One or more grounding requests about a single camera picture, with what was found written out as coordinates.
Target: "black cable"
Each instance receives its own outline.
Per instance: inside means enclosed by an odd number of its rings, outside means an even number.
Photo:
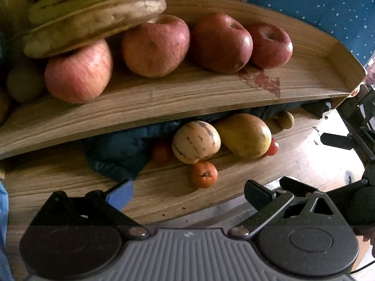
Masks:
[[[356,272],[360,272],[362,269],[365,269],[365,268],[369,267],[370,265],[373,265],[374,263],[375,263],[375,260],[370,262],[369,264],[365,265],[364,267],[361,267],[360,269],[357,269],[357,270],[351,272],[350,274],[352,275],[352,274],[355,274]]]

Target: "white logo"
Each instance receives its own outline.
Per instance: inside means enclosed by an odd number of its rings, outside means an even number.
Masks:
[[[184,234],[184,236],[186,236],[186,237],[192,237],[194,234],[191,232],[191,231],[189,231],[188,233],[185,233]]]

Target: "blue cloth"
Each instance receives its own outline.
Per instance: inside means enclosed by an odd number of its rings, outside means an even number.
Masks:
[[[375,0],[247,0],[305,21],[341,41],[365,65],[375,49]]]
[[[180,126],[201,120],[213,122],[231,113],[248,113],[266,119],[279,111],[289,111],[303,102],[275,104],[271,106],[241,109],[197,117],[177,119],[82,139],[82,147],[89,165],[100,174],[121,182],[133,181],[151,157],[151,146],[155,139],[171,136]]]
[[[0,182],[0,280],[14,281],[9,262],[5,254],[6,229],[8,225],[8,193]]]

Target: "wooden tray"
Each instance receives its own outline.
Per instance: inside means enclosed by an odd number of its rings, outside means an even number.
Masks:
[[[0,126],[0,159],[187,116],[322,98],[338,97],[340,101],[365,76],[364,68],[342,43],[281,13],[228,0],[166,1],[166,13],[188,24],[213,11],[227,13],[244,24],[274,23],[290,35],[293,57],[277,69],[259,72],[248,68],[234,75],[211,73],[185,61],[161,79],[132,74],[119,61],[110,84],[95,102],[72,105],[48,96],[16,109]],[[15,26],[20,32],[18,21]]]
[[[188,180],[189,166],[174,160],[169,166],[147,165],[134,182],[134,199],[124,213],[142,224],[171,219],[198,211],[243,193],[244,183],[255,179],[266,184],[282,175],[328,191],[361,179],[363,165],[354,150],[320,143],[322,132],[346,135],[336,111],[317,120],[302,109],[293,112],[296,123],[275,135],[280,152],[259,161],[238,158],[224,148],[212,161],[219,171],[218,182],[209,189],[195,189]],[[9,193],[7,255],[17,280],[26,276],[18,254],[19,240],[52,192],[83,196],[90,190],[107,190],[115,183],[91,170],[79,145],[68,143],[22,154],[5,160],[3,184]]]

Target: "blue wall covering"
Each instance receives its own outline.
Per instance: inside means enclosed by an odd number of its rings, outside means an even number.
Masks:
[[[364,65],[375,49],[375,0],[247,0],[303,20],[340,40]]]

